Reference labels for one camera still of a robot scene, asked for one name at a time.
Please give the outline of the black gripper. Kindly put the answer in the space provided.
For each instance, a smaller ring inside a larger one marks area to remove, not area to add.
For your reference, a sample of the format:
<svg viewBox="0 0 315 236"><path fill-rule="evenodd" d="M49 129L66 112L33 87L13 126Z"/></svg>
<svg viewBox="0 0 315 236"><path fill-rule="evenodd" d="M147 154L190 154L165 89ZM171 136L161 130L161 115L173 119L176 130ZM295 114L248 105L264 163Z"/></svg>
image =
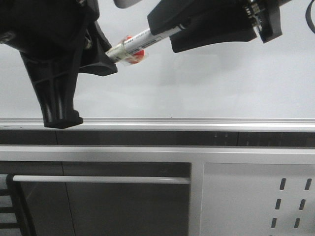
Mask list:
<svg viewBox="0 0 315 236"><path fill-rule="evenodd" d="M225 42L249 42L257 35L263 43L282 36L280 7L290 0L247 0L242 11L217 11L190 17L185 29L170 37L173 52Z"/></svg>
<svg viewBox="0 0 315 236"><path fill-rule="evenodd" d="M21 52L44 127L65 129L83 123L73 102L78 73L118 72L106 55L112 46L98 18L96 0L0 2L0 42Z"/></svg>

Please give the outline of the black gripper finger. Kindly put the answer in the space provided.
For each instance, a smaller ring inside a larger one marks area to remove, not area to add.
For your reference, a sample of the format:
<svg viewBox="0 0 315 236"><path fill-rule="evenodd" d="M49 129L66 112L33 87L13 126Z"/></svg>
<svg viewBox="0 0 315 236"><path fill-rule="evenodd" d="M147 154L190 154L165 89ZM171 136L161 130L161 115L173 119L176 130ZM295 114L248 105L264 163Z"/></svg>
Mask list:
<svg viewBox="0 0 315 236"><path fill-rule="evenodd" d="M243 0L161 0L148 14L156 35L183 26L188 35L239 35L246 33Z"/></svg>

